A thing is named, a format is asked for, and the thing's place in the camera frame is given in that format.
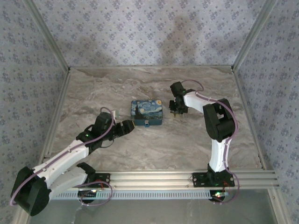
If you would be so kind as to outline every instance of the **gray marble tabletop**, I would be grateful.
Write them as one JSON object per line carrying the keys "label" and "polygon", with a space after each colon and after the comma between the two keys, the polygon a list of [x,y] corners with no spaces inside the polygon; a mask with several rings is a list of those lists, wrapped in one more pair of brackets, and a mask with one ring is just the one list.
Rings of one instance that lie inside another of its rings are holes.
{"label": "gray marble tabletop", "polygon": [[[95,122],[102,106],[118,110],[118,121],[130,119],[131,101],[159,99],[163,103],[161,126],[136,126],[112,146],[99,148],[83,161],[96,170],[205,169],[211,156],[211,139],[203,114],[194,109],[176,117],[169,111],[173,99],[170,85],[185,79],[200,81],[203,95],[227,98],[239,122],[232,140],[230,168],[260,168],[261,163],[245,111],[228,67],[125,67],[72,69],[52,154],[68,146],[88,125]],[[197,84],[184,83],[198,89]]]}

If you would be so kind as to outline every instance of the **blue floral wallpaper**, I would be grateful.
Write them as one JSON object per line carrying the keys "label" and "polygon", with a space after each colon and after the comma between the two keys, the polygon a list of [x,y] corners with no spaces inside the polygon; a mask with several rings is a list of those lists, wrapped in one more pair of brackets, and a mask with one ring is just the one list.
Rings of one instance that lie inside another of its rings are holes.
{"label": "blue floral wallpaper", "polygon": [[69,66],[232,64],[264,0],[34,0]]}
{"label": "blue floral wallpaper", "polygon": [[237,71],[258,138],[299,223],[299,2],[279,0]]}
{"label": "blue floral wallpaper", "polygon": [[64,74],[21,0],[0,1],[0,223],[17,172],[41,154]]}

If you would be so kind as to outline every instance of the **purple cable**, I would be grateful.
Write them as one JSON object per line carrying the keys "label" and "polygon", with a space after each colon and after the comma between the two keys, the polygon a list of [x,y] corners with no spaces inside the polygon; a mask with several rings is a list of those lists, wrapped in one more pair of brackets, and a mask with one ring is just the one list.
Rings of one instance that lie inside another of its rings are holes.
{"label": "purple cable", "polygon": [[215,100],[215,99],[211,99],[211,98],[204,97],[204,96],[200,95],[200,94],[198,93],[198,91],[195,91],[195,95],[196,95],[197,97],[199,97],[200,99],[207,100],[207,101],[211,101],[211,102],[214,102],[214,103],[218,103],[218,104],[220,104],[221,106],[223,106],[223,107],[224,107],[224,108],[225,108],[225,109],[232,115],[233,120],[234,120],[234,123],[235,123],[235,131],[234,131],[234,133],[232,134],[232,136],[230,136],[230,137],[226,140],[226,142],[225,142],[226,144],[225,144],[225,147],[224,147],[224,153],[223,153],[223,162],[224,162],[224,168],[225,168],[225,170],[226,170],[228,173],[230,173],[231,175],[233,175],[233,176],[235,177],[235,179],[237,180],[237,192],[236,192],[236,194],[235,194],[230,200],[228,200],[228,201],[226,201],[226,202],[220,202],[220,204],[228,203],[228,202],[231,202],[231,201],[235,200],[235,199],[237,198],[238,194],[239,194],[239,191],[240,191],[240,181],[239,181],[239,178],[237,177],[237,175],[236,175],[235,173],[231,172],[231,171],[228,169],[228,167],[226,166],[226,154],[227,154],[227,150],[228,150],[228,146],[227,146],[227,144],[228,144],[228,142],[229,142],[233,137],[235,137],[235,135],[238,133],[238,130],[239,130],[238,121],[237,121],[237,119],[236,119],[236,117],[235,117],[233,111],[232,111],[228,106],[226,106],[224,103],[222,103],[222,102],[220,102],[220,101],[218,101],[218,100]]}
{"label": "purple cable", "polygon": [[81,196],[80,202],[81,202],[82,205],[86,205],[86,206],[100,206],[100,205],[104,205],[104,204],[106,204],[107,202],[109,202],[109,201],[111,200],[112,195],[113,195],[112,186],[111,186],[109,183],[105,182],[105,181],[94,181],[94,182],[90,182],[90,183],[80,184],[80,185],[77,185],[77,186],[75,186],[75,187],[76,187],[76,188],[79,188],[79,187],[85,187],[85,186],[88,186],[88,185],[91,185],[91,184],[95,184],[95,183],[103,183],[103,184],[107,185],[107,186],[110,188],[111,191],[110,191],[110,195],[109,195],[108,199],[107,199],[106,201],[104,201],[104,202],[102,202],[102,203],[98,203],[98,204],[86,204],[86,203],[83,202],[83,198],[84,198],[84,196],[87,194],[87,193],[86,193],[86,194],[83,194],[83,195]]}
{"label": "purple cable", "polygon": [[38,170],[38,171],[36,171],[33,175],[31,175],[30,177],[28,177],[26,180],[24,180],[24,182],[23,183],[21,183],[20,185],[19,185],[19,187],[15,190],[15,192],[13,193],[13,195],[12,195],[12,197],[11,197],[11,199],[10,199],[10,202],[9,202],[9,205],[10,206],[15,206],[15,205],[17,205],[17,203],[14,203],[14,199],[15,199],[15,197],[17,196],[17,194],[20,192],[20,190],[22,189],[22,187],[26,184],[26,183],[28,183],[32,178],[34,178],[35,176],[37,176],[38,174],[40,174],[41,172],[43,172],[43,170],[44,169],[47,169],[49,166],[51,166],[53,163],[55,163],[56,161],[58,161],[59,159],[61,159],[62,157],[64,157],[66,154],[68,154],[68,153],[70,153],[71,151],[73,151],[74,149],[76,149],[76,148],[78,148],[78,147],[80,147],[80,146],[84,146],[84,145],[87,145],[87,144],[89,144],[89,143],[92,143],[92,142],[95,142],[95,141],[97,141],[97,140],[100,140],[101,138],[103,138],[110,130],[111,130],[111,128],[112,128],[112,126],[113,126],[113,124],[114,124],[114,118],[113,118],[113,114],[112,114],[112,111],[111,110],[109,110],[107,107],[101,107],[101,109],[100,109],[100,112],[102,112],[102,109],[106,109],[106,110],[108,110],[109,112],[110,112],[110,114],[111,114],[111,124],[110,124],[110,126],[109,126],[109,128],[107,129],[107,131],[105,131],[102,135],[100,135],[99,137],[97,137],[97,138],[95,138],[95,139],[93,139],[93,140],[90,140],[90,141],[87,141],[87,142],[83,142],[83,143],[80,143],[80,144],[78,144],[78,145],[76,145],[76,146],[74,146],[74,147],[72,147],[72,148],[70,148],[70,150],[68,150],[68,151],[66,151],[66,152],[64,152],[64,153],[62,153],[60,156],[58,156],[56,159],[54,159],[53,161],[51,161],[49,164],[47,164],[46,166],[44,166],[42,169],[40,169],[40,170]]}
{"label": "purple cable", "polygon": [[205,90],[204,86],[203,86],[199,81],[196,81],[196,80],[194,80],[194,79],[186,79],[186,80],[184,80],[184,81],[181,82],[181,83],[184,83],[184,82],[195,82],[195,83],[197,83],[197,84],[199,84],[199,85],[201,86],[201,90],[197,90],[197,91],[202,92],[203,90]]}

